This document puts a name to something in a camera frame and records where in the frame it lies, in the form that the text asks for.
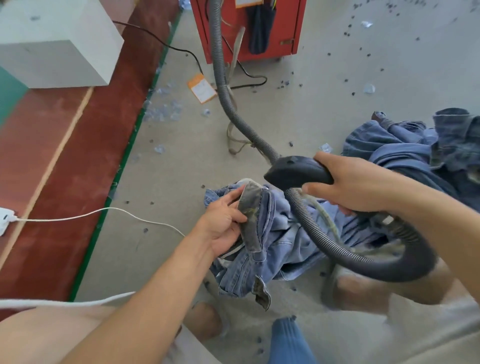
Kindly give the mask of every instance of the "white box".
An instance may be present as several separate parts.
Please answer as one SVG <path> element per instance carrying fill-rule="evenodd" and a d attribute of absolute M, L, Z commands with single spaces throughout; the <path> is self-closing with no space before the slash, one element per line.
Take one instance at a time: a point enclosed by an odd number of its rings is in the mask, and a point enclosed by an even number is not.
<path fill-rule="evenodd" d="M 8 0 L 0 66 L 29 88 L 108 85 L 123 38 L 98 0 Z"/>

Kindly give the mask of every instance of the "forearm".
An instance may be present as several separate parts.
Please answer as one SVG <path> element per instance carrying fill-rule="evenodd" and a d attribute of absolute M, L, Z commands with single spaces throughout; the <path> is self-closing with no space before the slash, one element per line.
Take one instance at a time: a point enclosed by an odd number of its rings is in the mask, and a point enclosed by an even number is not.
<path fill-rule="evenodd" d="M 390 212 L 412 224 L 480 303 L 480 214 L 416 182 L 406 186 Z"/>
<path fill-rule="evenodd" d="M 192 234 L 183 239 L 150 281 L 62 363 L 160 362 L 213 261 L 201 239 Z"/>

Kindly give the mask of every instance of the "hand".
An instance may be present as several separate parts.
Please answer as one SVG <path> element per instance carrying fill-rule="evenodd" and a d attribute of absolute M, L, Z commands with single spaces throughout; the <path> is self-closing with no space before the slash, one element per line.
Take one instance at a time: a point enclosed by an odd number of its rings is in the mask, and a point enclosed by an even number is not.
<path fill-rule="evenodd" d="M 421 183 L 401 174 L 377 166 L 361 158 L 341 157 L 318 152 L 317 161 L 325 165 L 334 184 L 306 183 L 306 194 L 324 198 L 339 205 L 344 213 L 356 211 L 395 212 L 396 205 Z"/>
<path fill-rule="evenodd" d="M 247 217 L 237 210 L 237 200 L 245 186 L 229 192 L 212 202 L 207 211 L 198 220 L 192 232 L 207 239 L 215 257 L 225 253 L 240 235 L 238 223 L 246 222 Z"/>

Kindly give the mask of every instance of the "left hand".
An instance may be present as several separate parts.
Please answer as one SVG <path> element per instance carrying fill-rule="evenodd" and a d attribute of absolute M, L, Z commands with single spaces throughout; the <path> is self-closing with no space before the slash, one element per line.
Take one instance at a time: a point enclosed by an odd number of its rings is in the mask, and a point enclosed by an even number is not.
<path fill-rule="evenodd" d="M 192 233 L 199 234 L 211 244 L 215 257 L 225 253 L 240 235 L 238 223 L 247 222 L 247 217 L 237 210 L 238 199 L 245 186 L 229 192 L 208 205 Z"/>

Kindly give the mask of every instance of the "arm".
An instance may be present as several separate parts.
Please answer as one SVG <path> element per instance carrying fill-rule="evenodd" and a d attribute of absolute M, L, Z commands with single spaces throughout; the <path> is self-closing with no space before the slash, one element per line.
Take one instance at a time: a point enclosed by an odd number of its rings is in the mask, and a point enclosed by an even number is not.
<path fill-rule="evenodd" d="M 306 183 L 305 193 L 342 211 L 387 211 L 412 224 L 480 302 L 480 214 L 422 183 L 359 158 L 315 156 L 335 183 Z"/>
<path fill-rule="evenodd" d="M 238 238 L 247 218 L 232 203 L 243 188 L 212 203 L 150 281 L 62 361 L 159 363 L 214 258 Z"/>

